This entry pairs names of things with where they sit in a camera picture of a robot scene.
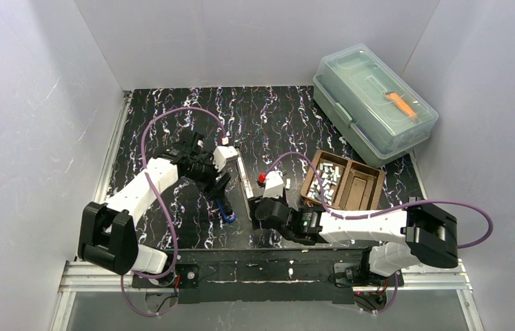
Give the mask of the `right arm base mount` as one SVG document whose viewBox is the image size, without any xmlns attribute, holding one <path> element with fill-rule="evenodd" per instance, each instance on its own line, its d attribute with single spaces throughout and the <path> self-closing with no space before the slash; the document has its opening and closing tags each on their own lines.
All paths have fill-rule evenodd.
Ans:
<svg viewBox="0 0 515 331">
<path fill-rule="evenodd" d="M 337 288 L 353 290 L 360 311 L 377 315 L 389 308 L 405 282 L 401 271 L 391 276 L 372 274 L 363 264 L 335 263 L 327 280 Z"/>
</svg>

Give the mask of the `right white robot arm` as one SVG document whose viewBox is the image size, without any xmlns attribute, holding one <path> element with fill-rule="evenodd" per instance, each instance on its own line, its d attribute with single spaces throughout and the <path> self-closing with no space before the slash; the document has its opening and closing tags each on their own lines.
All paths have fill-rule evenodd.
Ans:
<svg viewBox="0 0 515 331">
<path fill-rule="evenodd" d="M 281 199 L 249 199 L 254 229 L 277 231 L 302 245 L 341 241 L 374 241 L 347 276 L 372 283 L 412 265 L 452 269 L 458 265 L 457 220 L 433 203 L 419 201 L 387 211 L 325 210 L 321 206 L 294 209 Z"/>
</svg>

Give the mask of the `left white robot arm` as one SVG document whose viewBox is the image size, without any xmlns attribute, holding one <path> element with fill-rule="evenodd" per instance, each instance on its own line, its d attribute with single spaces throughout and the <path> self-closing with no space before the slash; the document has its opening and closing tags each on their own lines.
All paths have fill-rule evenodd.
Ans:
<svg viewBox="0 0 515 331">
<path fill-rule="evenodd" d="M 195 182 L 205 198 L 217 204 L 223 220 L 233 222 L 235 214 L 225 195 L 231 176 L 225 167 L 238 157 L 235 147 L 226 144 L 212 152 L 205 150 L 203 135 L 197 132 L 182 138 L 150 159 L 118 193 L 103 203 L 90 202 L 83 209 L 78 257 L 118 275 L 165 272 L 168 255 L 139 244 L 137 222 L 157 196 L 181 178 Z"/>
</svg>

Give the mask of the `brown wooden tray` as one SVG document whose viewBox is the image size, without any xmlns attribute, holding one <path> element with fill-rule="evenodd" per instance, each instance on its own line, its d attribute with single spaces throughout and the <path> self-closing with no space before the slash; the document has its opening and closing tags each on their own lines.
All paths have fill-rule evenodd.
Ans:
<svg viewBox="0 0 515 331">
<path fill-rule="evenodd" d="M 385 180 L 384 171 L 330 152 L 317 150 L 312 160 L 316 171 L 322 161 L 329 161 L 343 167 L 339 191 L 334 203 L 328 205 L 330 208 L 335 210 L 376 210 L 378 208 Z M 305 205 L 320 205 L 323 201 L 306 197 L 314 176 L 314 171 L 308 170 L 301 189 L 301 197 Z"/>
</svg>

